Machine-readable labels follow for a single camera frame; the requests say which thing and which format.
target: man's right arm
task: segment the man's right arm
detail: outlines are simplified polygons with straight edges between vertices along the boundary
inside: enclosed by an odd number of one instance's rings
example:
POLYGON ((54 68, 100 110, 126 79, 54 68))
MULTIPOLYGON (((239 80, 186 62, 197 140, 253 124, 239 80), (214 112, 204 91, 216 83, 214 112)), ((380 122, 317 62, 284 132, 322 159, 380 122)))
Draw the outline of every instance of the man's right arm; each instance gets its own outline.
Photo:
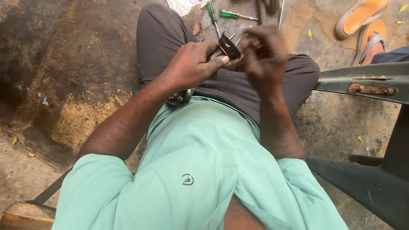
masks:
POLYGON ((262 25, 246 28, 244 32, 240 45, 244 50, 246 73, 261 99, 261 145, 276 160, 305 160, 281 91, 288 53, 278 26, 262 25))

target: black strap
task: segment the black strap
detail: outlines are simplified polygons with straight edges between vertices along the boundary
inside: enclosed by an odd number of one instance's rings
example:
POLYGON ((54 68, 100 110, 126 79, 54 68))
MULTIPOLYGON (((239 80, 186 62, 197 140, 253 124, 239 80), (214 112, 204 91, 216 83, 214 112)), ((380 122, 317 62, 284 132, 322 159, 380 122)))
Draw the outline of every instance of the black strap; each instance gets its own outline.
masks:
POLYGON ((64 178, 65 176, 72 170, 69 169, 68 171, 66 171, 63 175, 60 176, 60 178, 58 178, 56 181, 54 181, 54 183, 52 183, 50 186, 48 186, 48 188, 46 188, 42 193, 40 193, 40 195, 38 195, 34 200, 32 201, 26 201, 26 203, 29 204, 33 204, 33 205, 37 205, 40 207, 45 207, 51 210, 55 211, 55 208, 44 205, 44 203, 52 196, 54 195, 54 193, 56 193, 56 191, 58 191, 58 189, 61 188, 61 185, 63 184, 64 178))

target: man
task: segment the man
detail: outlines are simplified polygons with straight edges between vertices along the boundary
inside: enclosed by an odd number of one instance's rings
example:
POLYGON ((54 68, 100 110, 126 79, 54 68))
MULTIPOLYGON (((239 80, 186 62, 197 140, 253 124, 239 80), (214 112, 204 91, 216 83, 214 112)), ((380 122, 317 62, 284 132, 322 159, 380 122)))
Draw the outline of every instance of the man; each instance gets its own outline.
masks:
POLYGON ((143 90, 82 146, 63 182, 54 230, 346 229, 308 169, 290 118, 314 88, 318 65, 288 55, 275 25, 244 32, 247 74, 222 69, 227 56, 207 63, 217 43, 195 43, 167 6, 141 10, 143 90), (165 103, 190 88, 187 105, 165 103), (147 130, 132 176, 123 160, 147 130))

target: shirt logo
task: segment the shirt logo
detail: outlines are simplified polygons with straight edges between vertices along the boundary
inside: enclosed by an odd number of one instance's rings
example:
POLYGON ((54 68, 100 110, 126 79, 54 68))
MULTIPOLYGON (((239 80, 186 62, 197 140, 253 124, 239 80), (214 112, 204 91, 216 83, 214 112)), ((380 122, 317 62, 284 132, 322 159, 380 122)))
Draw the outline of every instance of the shirt logo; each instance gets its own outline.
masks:
POLYGON ((186 176, 186 179, 183 181, 183 183, 182 183, 182 185, 192 185, 193 184, 193 182, 195 182, 195 180, 193 179, 193 177, 190 175, 190 174, 184 174, 182 177, 185 177, 186 176))

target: fingernail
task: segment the fingernail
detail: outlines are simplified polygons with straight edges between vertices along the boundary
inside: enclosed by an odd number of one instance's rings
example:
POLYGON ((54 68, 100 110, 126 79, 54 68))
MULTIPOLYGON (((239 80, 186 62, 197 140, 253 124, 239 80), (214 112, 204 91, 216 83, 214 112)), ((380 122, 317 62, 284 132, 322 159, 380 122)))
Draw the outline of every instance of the fingernail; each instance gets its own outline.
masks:
POLYGON ((223 58, 222 58, 222 60, 223 60, 223 63, 224 64, 227 64, 227 63, 229 63, 229 57, 228 56, 224 56, 223 58))

